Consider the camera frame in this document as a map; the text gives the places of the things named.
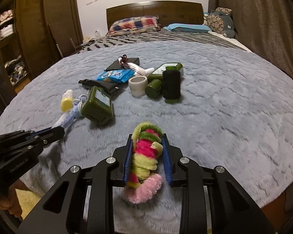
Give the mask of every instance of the blue snack package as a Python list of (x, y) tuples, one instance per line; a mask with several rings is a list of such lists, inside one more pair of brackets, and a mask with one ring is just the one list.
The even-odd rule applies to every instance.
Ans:
[(100, 74), (96, 80), (114, 82), (114, 83), (125, 83), (134, 75), (134, 71), (131, 69), (117, 69), (104, 71)]

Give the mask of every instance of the gray fluffy blanket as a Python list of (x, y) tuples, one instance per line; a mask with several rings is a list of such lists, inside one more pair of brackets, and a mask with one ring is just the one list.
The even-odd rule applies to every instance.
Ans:
[[(134, 98), (127, 88), (113, 102), (115, 121), (108, 127), (78, 119), (43, 151), (22, 177), (31, 190), (43, 195), (70, 166), (85, 168), (111, 156), (142, 121), (158, 124), (170, 144), (200, 165), (225, 166), (260, 207), (293, 181), (293, 80), (256, 54), (201, 43), (129, 44), (64, 58), (12, 100), (0, 117), (0, 134), (52, 126), (61, 116), (62, 94), (85, 93), (78, 80), (95, 78), (123, 54), (139, 57), (144, 68), (181, 62), (182, 102)], [(178, 233), (180, 210), (181, 190), (166, 183), (139, 206), (125, 201), (121, 188), (114, 191), (115, 228), (122, 233)]]

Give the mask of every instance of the white ceramic cup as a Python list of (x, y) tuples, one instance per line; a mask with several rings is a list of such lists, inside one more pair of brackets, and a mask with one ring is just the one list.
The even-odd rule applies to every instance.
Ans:
[(128, 80), (131, 95), (141, 97), (145, 94), (144, 89), (148, 85), (146, 76), (134, 76)]

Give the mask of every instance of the bottle label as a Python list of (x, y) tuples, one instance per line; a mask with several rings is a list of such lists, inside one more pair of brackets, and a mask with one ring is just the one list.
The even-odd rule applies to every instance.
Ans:
[(104, 95), (101, 91), (96, 91), (96, 98), (110, 107), (110, 98)]
[(156, 74), (156, 75), (163, 74), (163, 72), (166, 70), (166, 67), (177, 66), (177, 65), (178, 65), (178, 63), (164, 63), (157, 70), (155, 70), (152, 74)]

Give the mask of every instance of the green bottle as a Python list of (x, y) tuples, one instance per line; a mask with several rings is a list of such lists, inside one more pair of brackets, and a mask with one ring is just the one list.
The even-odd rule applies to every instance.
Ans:
[(180, 75), (183, 76), (183, 65), (180, 62), (170, 62), (164, 63), (159, 66), (152, 74), (150, 74), (148, 78), (148, 82), (150, 83), (154, 79), (163, 80), (163, 72), (166, 70), (166, 67), (176, 67), (177, 70), (180, 71)]
[(105, 125), (114, 116), (111, 96), (102, 88), (92, 87), (87, 95), (87, 102), (82, 107), (81, 114), (98, 125)]
[(160, 94), (161, 88), (162, 88), (162, 81), (158, 79), (154, 79), (152, 80), (152, 82), (150, 82), (146, 86), (146, 88), (144, 89), (144, 92), (149, 98), (156, 98)]

